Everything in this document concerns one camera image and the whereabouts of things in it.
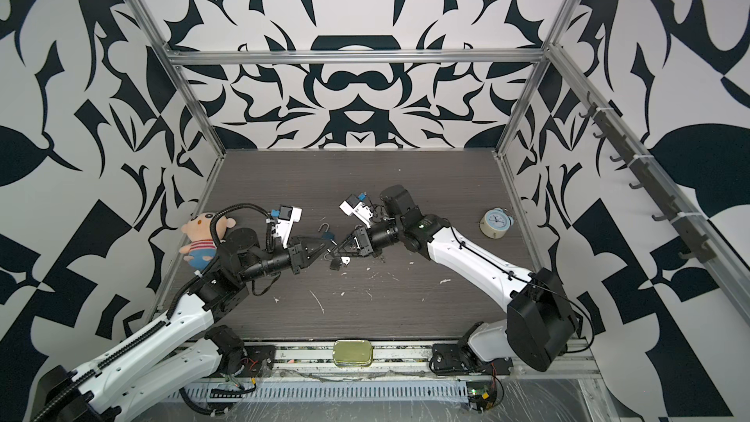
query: padlock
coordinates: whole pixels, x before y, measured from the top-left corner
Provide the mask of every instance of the padlock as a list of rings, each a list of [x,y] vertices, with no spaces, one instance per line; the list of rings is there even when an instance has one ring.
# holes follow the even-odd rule
[[[327,222],[324,222],[324,223],[320,224],[320,227],[318,228],[318,231],[322,230],[323,227],[325,227],[325,231],[320,236],[322,236],[324,240],[334,241],[336,239],[336,237],[333,235],[333,232],[329,231],[329,229],[331,228],[331,226]]]

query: alarm clock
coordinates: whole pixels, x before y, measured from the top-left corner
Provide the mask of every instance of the alarm clock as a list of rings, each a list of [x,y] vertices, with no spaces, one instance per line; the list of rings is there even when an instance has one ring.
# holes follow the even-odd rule
[[[489,238],[502,238],[513,225],[513,217],[505,209],[495,207],[487,211],[479,222],[479,229]]]

